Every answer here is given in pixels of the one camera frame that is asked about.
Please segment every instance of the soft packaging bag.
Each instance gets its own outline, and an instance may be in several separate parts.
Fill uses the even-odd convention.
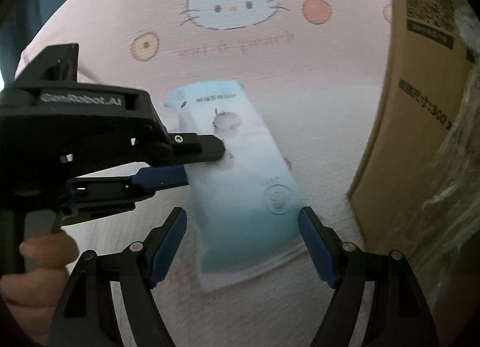
[[[222,160],[185,166],[198,232],[199,280],[209,291],[271,270],[305,246],[298,195],[270,131],[235,80],[193,83],[171,92],[179,132],[214,134]]]

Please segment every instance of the blue textured grip pad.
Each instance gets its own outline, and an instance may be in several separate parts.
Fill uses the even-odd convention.
[[[187,174],[183,166],[144,167],[140,168],[130,179],[133,184],[152,190],[160,187],[176,187],[188,184]]]
[[[148,277],[153,287],[165,279],[186,230],[187,214],[182,209],[153,255],[152,273]]]
[[[307,212],[303,209],[300,210],[298,218],[300,234],[307,246],[318,276],[322,281],[327,282],[328,286],[333,288],[337,279],[335,276],[333,256],[323,242],[320,233],[317,231]]]

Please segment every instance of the human hand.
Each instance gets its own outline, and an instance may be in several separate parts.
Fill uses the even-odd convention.
[[[21,329],[37,343],[46,344],[55,308],[69,278],[65,266],[78,258],[78,247],[61,231],[28,238],[19,250],[37,268],[25,274],[4,275],[0,289]]]

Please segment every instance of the circular logo on package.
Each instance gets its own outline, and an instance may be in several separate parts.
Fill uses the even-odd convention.
[[[282,215],[290,210],[292,190],[284,185],[273,185],[263,193],[263,202],[271,214]]]

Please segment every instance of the hello kitty print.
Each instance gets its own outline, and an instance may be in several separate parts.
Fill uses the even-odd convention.
[[[271,18],[282,0],[187,0],[187,22],[211,30],[246,28]]]

